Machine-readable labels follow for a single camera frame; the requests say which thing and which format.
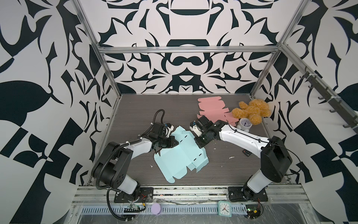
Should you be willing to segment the light blue paper box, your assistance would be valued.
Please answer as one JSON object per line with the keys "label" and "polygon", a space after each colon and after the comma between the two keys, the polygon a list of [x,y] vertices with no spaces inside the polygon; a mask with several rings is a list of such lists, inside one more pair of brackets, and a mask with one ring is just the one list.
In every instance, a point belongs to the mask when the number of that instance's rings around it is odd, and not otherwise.
{"label": "light blue paper box", "polygon": [[172,133],[179,144],[162,149],[154,155],[154,160],[169,183],[175,183],[187,174],[187,170],[199,172],[209,163],[205,148],[199,148],[191,131],[179,126]]}

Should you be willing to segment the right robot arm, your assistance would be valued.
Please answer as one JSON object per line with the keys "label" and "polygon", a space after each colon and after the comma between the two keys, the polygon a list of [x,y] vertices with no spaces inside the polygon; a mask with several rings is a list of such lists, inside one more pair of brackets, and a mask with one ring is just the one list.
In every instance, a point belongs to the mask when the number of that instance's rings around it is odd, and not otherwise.
{"label": "right robot arm", "polygon": [[191,122],[190,129],[196,134],[194,140],[199,148],[213,140],[220,140],[239,146],[246,155],[255,155],[261,160],[260,169],[242,187],[228,188],[231,202],[266,202],[266,187],[271,183],[280,183],[292,164],[292,157],[279,137],[253,135],[222,120],[212,122],[205,116]]}

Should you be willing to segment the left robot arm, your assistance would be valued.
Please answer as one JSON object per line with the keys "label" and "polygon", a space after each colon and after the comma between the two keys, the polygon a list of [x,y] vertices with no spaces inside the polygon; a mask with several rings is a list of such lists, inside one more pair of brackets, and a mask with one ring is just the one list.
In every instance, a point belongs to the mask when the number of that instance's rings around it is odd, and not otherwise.
{"label": "left robot arm", "polygon": [[152,123],[151,127],[134,141],[123,144],[110,142],[95,163],[91,176],[95,178],[97,189],[109,189],[124,193],[132,199],[140,195],[140,184],[128,174],[131,160],[135,157],[162,149],[173,148],[179,144],[171,132],[170,123]]}

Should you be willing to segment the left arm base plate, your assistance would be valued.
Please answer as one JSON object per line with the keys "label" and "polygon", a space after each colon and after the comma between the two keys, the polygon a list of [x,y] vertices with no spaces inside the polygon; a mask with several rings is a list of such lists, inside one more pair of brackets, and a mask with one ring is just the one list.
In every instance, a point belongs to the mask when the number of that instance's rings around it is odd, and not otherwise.
{"label": "left arm base plate", "polygon": [[132,194],[123,191],[115,194],[114,203],[141,202],[142,198],[152,197],[153,187],[137,187]]}

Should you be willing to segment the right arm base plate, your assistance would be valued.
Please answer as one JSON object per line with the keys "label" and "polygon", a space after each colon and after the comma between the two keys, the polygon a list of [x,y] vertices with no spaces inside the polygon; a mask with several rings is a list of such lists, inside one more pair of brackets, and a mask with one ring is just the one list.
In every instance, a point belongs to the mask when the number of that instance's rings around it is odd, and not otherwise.
{"label": "right arm base plate", "polygon": [[246,185],[243,187],[228,187],[228,199],[231,202],[267,202],[268,195],[265,188],[255,193]]}

